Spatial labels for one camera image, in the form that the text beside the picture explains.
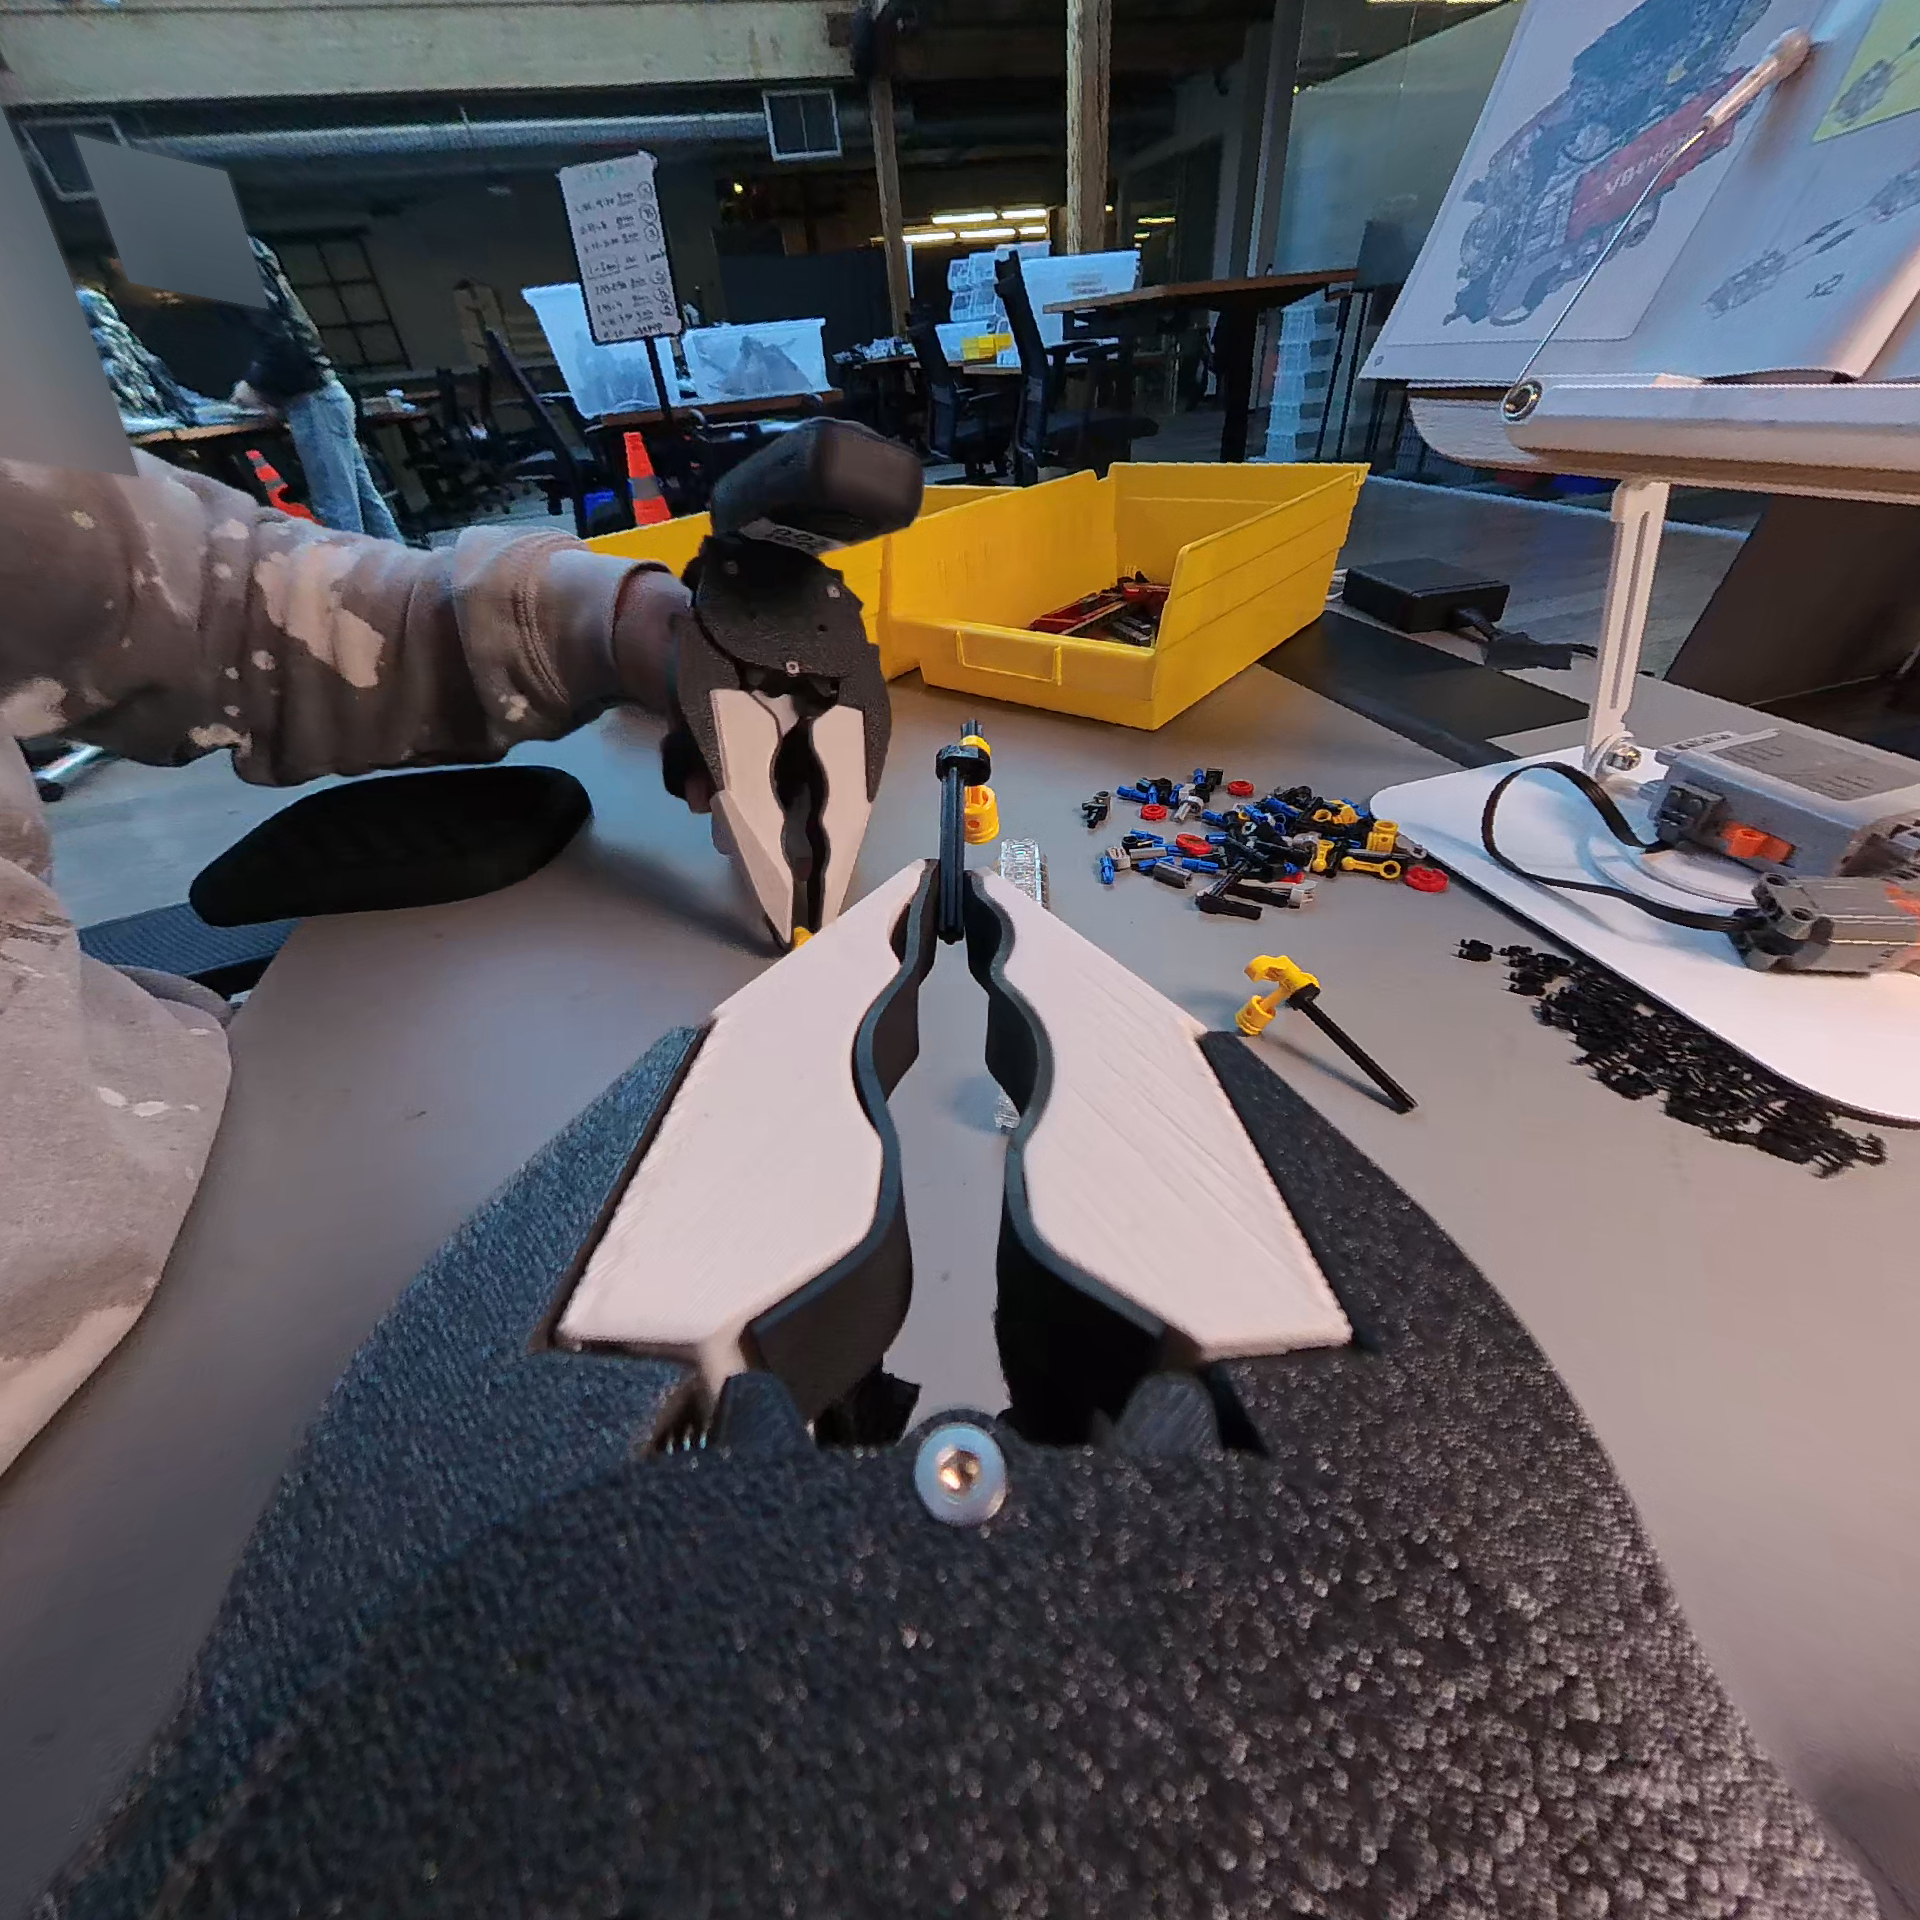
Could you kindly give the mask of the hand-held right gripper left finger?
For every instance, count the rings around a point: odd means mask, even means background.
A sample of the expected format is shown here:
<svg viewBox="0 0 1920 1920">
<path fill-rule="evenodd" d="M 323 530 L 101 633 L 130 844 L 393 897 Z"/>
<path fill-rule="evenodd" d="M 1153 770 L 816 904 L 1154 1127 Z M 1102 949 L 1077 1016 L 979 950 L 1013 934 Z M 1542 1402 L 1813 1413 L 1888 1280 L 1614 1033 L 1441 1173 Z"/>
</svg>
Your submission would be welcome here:
<svg viewBox="0 0 1920 1920">
<path fill-rule="evenodd" d="M 909 864 L 723 998 L 569 1288 L 557 1342 L 688 1367 L 710 1401 L 747 1372 L 805 1421 L 857 1389 L 905 1318 L 898 1151 L 856 1070 L 897 982 Z"/>
</svg>

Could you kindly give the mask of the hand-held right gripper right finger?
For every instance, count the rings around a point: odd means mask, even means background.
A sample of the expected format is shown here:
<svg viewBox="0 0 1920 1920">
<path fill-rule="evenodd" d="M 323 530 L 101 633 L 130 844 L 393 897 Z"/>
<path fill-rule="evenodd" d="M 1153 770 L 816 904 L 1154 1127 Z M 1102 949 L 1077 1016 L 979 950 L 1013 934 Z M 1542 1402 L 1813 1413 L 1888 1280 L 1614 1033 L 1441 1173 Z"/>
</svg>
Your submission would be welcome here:
<svg viewBox="0 0 1920 1920">
<path fill-rule="evenodd" d="M 1353 1343 L 1263 1150 L 1263 1065 L 995 872 L 968 880 L 1016 1101 L 995 1335 L 1024 1439 L 1087 1447 L 1153 1376 Z"/>
</svg>

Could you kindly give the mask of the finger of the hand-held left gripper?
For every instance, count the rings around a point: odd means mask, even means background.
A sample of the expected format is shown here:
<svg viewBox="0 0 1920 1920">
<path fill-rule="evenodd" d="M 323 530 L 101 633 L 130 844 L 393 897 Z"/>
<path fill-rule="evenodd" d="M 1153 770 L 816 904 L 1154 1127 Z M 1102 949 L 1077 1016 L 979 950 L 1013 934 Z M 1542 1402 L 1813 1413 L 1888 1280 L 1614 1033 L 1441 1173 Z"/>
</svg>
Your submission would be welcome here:
<svg viewBox="0 0 1920 1920">
<path fill-rule="evenodd" d="M 863 708 L 838 703 L 807 726 L 807 925 L 843 909 L 874 813 L 869 728 Z"/>
<path fill-rule="evenodd" d="M 793 692 L 766 689 L 721 689 L 713 711 L 723 772 L 712 797 L 712 836 L 771 940 L 786 950 L 793 925 L 809 928 L 807 717 Z"/>
</svg>

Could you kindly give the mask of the black toy axle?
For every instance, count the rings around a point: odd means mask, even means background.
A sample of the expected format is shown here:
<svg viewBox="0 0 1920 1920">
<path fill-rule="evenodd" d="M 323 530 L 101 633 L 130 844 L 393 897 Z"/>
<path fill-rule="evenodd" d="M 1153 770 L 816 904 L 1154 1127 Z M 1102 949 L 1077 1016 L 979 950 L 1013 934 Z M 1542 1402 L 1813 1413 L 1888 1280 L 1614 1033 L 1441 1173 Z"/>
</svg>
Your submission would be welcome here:
<svg viewBox="0 0 1920 1920">
<path fill-rule="evenodd" d="M 962 728 L 979 732 L 979 722 L 969 719 Z M 968 884 L 968 846 L 962 840 L 962 790 L 965 784 L 992 784 L 992 760 L 969 762 L 957 742 L 941 748 L 936 758 L 936 777 L 942 788 L 941 813 L 941 940 L 958 943 L 965 934 L 965 884 Z"/>
</svg>

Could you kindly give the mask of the yellow and black axle assembly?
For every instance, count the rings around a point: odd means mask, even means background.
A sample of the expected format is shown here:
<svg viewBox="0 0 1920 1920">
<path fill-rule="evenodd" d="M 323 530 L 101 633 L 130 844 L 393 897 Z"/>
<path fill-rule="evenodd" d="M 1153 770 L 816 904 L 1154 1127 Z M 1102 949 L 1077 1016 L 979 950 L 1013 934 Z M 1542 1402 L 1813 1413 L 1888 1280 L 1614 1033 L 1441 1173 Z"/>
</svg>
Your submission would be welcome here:
<svg viewBox="0 0 1920 1920">
<path fill-rule="evenodd" d="M 1357 1037 L 1334 1018 L 1325 1008 L 1325 984 L 1320 975 L 1306 972 L 1283 953 L 1263 953 L 1243 969 L 1255 984 L 1250 998 L 1238 1009 L 1238 1031 L 1249 1040 L 1261 1040 L 1281 1013 L 1294 1013 L 1314 1025 L 1334 1046 L 1360 1070 L 1395 1112 L 1409 1116 L 1419 1111 L 1416 1094 L 1382 1063 L 1357 1042 Z"/>
</svg>

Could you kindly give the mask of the person's left forearm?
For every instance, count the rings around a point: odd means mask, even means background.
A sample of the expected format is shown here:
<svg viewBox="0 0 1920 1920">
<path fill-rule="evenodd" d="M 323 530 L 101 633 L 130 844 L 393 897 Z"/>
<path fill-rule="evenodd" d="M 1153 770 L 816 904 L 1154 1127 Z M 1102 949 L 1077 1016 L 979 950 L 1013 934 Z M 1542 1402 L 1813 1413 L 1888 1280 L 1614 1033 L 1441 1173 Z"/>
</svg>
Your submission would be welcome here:
<svg viewBox="0 0 1920 1920">
<path fill-rule="evenodd" d="M 229 752 L 255 784 L 498 760 L 624 703 L 638 566 L 563 535 L 333 532 L 142 452 L 130 474 L 2 461 L 6 732 Z"/>
</svg>

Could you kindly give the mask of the grey desk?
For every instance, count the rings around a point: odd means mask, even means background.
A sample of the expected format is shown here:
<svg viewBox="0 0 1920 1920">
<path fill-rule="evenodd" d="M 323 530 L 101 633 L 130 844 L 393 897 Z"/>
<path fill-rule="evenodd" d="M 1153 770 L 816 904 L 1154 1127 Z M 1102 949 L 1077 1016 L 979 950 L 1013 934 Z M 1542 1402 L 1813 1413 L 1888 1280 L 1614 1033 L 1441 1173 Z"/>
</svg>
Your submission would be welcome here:
<svg viewBox="0 0 1920 1920">
<path fill-rule="evenodd" d="M 969 882 L 1007 1415 L 905 1423 L 936 878 L 856 1002 L 880 1150 L 747 1367 L 561 1343 L 721 1031 L 624 1070 L 329 1393 L 35 1914 L 1877 1914 L 1454 1241 L 1226 1033 L 1138 1280 L 1040 1225 L 1043 911 Z"/>
</svg>

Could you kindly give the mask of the person's left hand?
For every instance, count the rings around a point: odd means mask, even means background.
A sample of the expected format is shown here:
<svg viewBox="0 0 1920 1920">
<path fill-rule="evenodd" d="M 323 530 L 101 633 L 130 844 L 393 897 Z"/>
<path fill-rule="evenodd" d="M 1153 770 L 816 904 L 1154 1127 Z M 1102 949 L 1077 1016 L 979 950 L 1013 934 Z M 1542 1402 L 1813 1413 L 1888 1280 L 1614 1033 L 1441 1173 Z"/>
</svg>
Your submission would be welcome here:
<svg viewBox="0 0 1920 1920">
<path fill-rule="evenodd" d="M 618 593 L 610 656 L 618 697 L 654 717 L 674 711 L 691 589 L 659 566 L 634 568 Z"/>
</svg>

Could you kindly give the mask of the yellow plastic bin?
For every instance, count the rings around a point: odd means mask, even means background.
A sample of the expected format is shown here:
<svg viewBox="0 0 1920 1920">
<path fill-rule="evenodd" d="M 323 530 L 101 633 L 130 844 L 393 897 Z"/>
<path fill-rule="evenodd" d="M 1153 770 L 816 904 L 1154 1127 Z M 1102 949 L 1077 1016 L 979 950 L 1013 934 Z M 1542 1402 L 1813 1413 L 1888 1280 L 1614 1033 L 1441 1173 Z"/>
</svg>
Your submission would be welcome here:
<svg viewBox="0 0 1920 1920">
<path fill-rule="evenodd" d="M 920 670 L 920 644 L 904 639 L 897 631 L 897 589 L 905 581 L 905 565 L 931 551 L 931 532 L 941 517 L 968 510 L 983 498 L 995 498 L 999 486 L 936 485 L 925 488 L 922 510 L 904 530 L 859 544 L 840 544 L 816 556 L 833 572 L 843 576 L 863 607 L 863 626 L 869 644 L 879 650 L 880 671 L 898 681 Z M 622 559 L 642 559 L 681 576 L 695 561 L 701 546 L 712 532 L 706 511 L 662 518 L 635 530 L 590 537 L 587 546 Z"/>
</svg>

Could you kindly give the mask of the yellow bin with toy parts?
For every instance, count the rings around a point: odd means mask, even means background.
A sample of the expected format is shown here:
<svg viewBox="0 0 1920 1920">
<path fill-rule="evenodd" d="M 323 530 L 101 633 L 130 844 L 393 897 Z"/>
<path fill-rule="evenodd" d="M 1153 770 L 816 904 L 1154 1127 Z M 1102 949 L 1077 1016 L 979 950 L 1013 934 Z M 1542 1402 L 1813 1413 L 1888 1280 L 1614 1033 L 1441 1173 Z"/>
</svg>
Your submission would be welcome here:
<svg viewBox="0 0 1920 1920">
<path fill-rule="evenodd" d="M 1154 732 L 1322 616 L 1365 464 L 1117 464 L 983 488 L 891 535 L 882 658 L 934 687 Z M 1122 577 L 1147 644 L 1043 631 Z"/>
</svg>

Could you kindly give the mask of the clear plastic storage box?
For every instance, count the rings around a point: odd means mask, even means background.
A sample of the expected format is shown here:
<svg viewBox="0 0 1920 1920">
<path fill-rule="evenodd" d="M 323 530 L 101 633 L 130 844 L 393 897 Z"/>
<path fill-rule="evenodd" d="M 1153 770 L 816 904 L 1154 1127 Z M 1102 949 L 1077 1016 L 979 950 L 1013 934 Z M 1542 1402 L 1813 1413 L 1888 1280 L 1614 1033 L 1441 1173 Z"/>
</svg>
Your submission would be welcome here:
<svg viewBox="0 0 1920 1920">
<path fill-rule="evenodd" d="M 823 317 L 691 326 L 679 349 L 688 392 L 705 401 L 785 400 L 833 385 Z"/>
<path fill-rule="evenodd" d="M 521 300 L 533 309 L 565 389 L 584 418 L 654 412 L 662 401 L 657 372 L 666 380 L 666 400 L 691 401 L 681 385 L 677 341 L 602 344 L 587 325 L 584 287 L 577 281 L 527 286 Z"/>
</svg>

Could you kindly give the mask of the black office chair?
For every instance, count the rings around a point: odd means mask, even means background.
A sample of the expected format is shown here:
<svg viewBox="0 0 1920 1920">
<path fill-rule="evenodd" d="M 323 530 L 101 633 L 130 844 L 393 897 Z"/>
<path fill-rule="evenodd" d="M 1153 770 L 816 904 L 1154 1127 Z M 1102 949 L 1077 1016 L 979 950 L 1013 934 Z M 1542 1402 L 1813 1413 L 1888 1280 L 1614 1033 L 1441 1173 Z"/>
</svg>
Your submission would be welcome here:
<svg viewBox="0 0 1920 1920">
<path fill-rule="evenodd" d="M 1016 481 L 1032 488 L 1054 469 L 1104 478 L 1113 464 L 1135 458 L 1136 442 L 1161 432 L 1138 404 L 1136 346 L 1127 338 L 1048 342 L 1024 281 L 1032 262 L 1032 255 L 1007 255 L 995 266 L 1022 375 L 1010 452 Z"/>
<path fill-rule="evenodd" d="M 1021 382 L 960 372 L 942 346 L 936 320 L 922 311 L 913 313 L 905 335 L 922 370 L 929 449 L 941 461 L 958 464 L 971 485 L 1009 480 Z"/>
</svg>

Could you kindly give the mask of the red and black toy parts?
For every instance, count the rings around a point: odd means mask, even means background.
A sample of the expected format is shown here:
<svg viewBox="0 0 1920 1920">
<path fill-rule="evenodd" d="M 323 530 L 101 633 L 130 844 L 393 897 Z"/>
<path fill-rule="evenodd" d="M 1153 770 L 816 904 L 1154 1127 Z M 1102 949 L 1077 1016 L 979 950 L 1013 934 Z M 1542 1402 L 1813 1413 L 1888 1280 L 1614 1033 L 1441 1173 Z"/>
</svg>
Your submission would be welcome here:
<svg viewBox="0 0 1920 1920">
<path fill-rule="evenodd" d="M 1138 572 L 1035 615 L 1027 628 L 1057 639 L 1095 639 L 1151 650 L 1159 644 L 1168 598 L 1166 583 L 1147 581 Z"/>
</svg>

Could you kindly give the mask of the pile of colourful toy pieces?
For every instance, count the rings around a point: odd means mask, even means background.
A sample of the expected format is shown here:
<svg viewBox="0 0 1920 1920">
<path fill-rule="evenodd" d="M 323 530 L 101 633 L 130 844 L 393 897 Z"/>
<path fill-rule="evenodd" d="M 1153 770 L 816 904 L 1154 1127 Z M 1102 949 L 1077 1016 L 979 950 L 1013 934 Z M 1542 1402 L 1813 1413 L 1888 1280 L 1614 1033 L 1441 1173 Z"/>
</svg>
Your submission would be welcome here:
<svg viewBox="0 0 1920 1920">
<path fill-rule="evenodd" d="M 1113 888 L 1133 872 L 1219 920 L 1306 909 L 1345 878 L 1419 895 L 1453 888 L 1442 861 L 1395 821 L 1311 784 L 1261 788 L 1201 765 L 1186 780 L 1102 785 L 1079 799 L 1077 816 L 1095 836 L 1101 884 Z"/>
</svg>

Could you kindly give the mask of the white notice sign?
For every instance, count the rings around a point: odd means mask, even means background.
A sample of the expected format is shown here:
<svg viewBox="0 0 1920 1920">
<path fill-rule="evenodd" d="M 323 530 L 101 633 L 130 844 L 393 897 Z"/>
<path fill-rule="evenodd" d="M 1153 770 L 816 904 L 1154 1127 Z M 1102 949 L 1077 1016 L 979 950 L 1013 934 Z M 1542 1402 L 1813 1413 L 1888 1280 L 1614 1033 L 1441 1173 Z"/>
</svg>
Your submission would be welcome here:
<svg viewBox="0 0 1920 1920">
<path fill-rule="evenodd" d="M 673 425 L 679 389 L 666 375 L 662 341 L 681 335 L 685 316 L 657 191 L 657 156 L 635 151 L 575 162 L 559 180 L 590 335 L 602 349 L 645 349 L 654 412 Z"/>
</svg>

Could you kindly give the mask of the wooden high table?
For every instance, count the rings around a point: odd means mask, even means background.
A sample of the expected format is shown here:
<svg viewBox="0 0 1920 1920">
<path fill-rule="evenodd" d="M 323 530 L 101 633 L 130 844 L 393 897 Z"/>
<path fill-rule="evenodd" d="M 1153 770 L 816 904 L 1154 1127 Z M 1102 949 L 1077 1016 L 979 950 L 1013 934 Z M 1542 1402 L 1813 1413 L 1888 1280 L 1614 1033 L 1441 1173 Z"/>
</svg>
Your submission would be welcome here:
<svg viewBox="0 0 1920 1920">
<path fill-rule="evenodd" d="M 1064 317 L 1064 333 L 1071 341 L 1133 341 L 1146 330 L 1170 330 L 1177 320 L 1192 316 L 1211 316 L 1217 320 L 1215 370 L 1223 408 L 1219 458 L 1243 464 L 1263 365 L 1258 346 L 1264 316 L 1328 289 L 1351 289 L 1357 274 L 1357 266 L 1341 266 L 1174 281 L 1122 294 L 1071 296 L 1045 304 L 1043 313 Z"/>
</svg>

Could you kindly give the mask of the heap of black toy pins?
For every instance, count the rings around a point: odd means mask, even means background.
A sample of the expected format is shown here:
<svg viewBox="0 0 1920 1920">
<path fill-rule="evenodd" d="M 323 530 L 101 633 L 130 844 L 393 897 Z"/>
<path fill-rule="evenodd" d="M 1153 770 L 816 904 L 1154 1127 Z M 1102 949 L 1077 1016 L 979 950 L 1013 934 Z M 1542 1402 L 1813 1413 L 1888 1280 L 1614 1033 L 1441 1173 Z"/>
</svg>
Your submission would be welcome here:
<svg viewBox="0 0 1920 1920">
<path fill-rule="evenodd" d="M 1819 1180 L 1888 1160 L 1881 1135 L 1859 1132 L 1832 1101 L 1793 1087 L 1591 958 L 1483 940 L 1461 940 L 1457 958 L 1502 965 L 1506 990 L 1529 1001 L 1539 1024 L 1567 1036 L 1575 1063 L 1619 1097 L 1653 1098 L 1709 1137 L 1811 1167 Z"/>
</svg>

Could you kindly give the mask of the black power adapter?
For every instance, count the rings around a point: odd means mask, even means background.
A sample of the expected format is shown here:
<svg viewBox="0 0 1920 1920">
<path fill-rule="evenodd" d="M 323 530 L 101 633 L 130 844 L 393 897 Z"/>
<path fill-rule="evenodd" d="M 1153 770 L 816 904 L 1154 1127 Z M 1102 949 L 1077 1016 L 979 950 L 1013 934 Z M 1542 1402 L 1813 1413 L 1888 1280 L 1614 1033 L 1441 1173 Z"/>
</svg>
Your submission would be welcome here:
<svg viewBox="0 0 1920 1920">
<path fill-rule="evenodd" d="M 1342 572 L 1341 604 L 1397 633 L 1493 637 L 1512 597 L 1506 581 L 1442 559 L 1385 559 Z"/>
</svg>

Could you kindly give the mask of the grey toy motor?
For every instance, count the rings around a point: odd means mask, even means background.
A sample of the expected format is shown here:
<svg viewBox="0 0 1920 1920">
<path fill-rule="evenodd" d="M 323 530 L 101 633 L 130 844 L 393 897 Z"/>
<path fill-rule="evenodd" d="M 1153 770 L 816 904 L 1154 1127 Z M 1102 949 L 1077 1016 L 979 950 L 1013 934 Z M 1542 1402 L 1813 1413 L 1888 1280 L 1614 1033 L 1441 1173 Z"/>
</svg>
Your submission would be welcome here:
<svg viewBox="0 0 1920 1920">
<path fill-rule="evenodd" d="M 1919 972 L 1919 884 L 1891 874 L 1770 872 L 1730 932 L 1751 969 L 1800 975 Z"/>
</svg>

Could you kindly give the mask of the grey toy battery box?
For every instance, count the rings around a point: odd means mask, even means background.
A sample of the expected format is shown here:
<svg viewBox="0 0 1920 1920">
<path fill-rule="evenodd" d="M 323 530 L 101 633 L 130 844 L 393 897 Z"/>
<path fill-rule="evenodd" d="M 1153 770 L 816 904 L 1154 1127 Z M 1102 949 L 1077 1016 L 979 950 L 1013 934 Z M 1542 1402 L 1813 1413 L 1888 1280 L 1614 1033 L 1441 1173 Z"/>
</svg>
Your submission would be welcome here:
<svg viewBox="0 0 1920 1920">
<path fill-rule="evenodd" d="M 1662 848 L 1807 880 L 1919 874 L 1917 758 L 1776 725 L 1675 740 L 1658 760 L 1648 808 Z"/>
</svg>

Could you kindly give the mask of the toy building instruction booklet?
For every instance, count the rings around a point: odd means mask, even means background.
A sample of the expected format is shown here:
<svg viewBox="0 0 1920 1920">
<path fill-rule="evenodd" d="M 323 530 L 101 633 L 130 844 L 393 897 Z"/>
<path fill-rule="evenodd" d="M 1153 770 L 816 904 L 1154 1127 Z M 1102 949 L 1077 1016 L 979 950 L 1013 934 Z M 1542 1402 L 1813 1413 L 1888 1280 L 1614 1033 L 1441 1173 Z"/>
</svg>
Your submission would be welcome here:
<svg viewBox="0 0 1920 1920">
<path fill-rule="evenodd" d="M 1368 362 L 1917 377 L 1919 5 L 1525 5 Z"/>
</svg>

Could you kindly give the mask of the black sign board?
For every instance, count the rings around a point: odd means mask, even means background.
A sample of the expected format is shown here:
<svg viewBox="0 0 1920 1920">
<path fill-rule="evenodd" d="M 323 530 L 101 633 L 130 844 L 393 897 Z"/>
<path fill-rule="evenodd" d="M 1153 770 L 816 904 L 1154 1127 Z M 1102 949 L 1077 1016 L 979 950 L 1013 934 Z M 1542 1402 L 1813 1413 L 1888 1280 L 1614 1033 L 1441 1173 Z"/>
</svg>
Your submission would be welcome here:
<svg viewBox="0 0 1920 1920">
<path fill-rule="evenodd" d="M 1775 495 L 1666 681 L 1835 734 L 1917 725 L 1917 505 Z"/>
</svg>

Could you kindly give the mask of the wooden support post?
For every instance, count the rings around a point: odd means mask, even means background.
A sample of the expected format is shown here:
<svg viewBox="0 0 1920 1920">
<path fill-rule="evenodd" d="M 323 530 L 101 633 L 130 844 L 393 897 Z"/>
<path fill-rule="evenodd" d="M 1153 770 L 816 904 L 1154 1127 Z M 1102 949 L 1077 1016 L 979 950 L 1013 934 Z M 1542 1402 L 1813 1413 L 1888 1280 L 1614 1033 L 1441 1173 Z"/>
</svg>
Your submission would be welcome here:
<svg viewBox="0 0 1920 1920">
<path fill-rule="evenodd" d="M 1113 1 L 1065 5 L 1064 252 L 1102 252 L 1113 138 Z"/>
</svg>

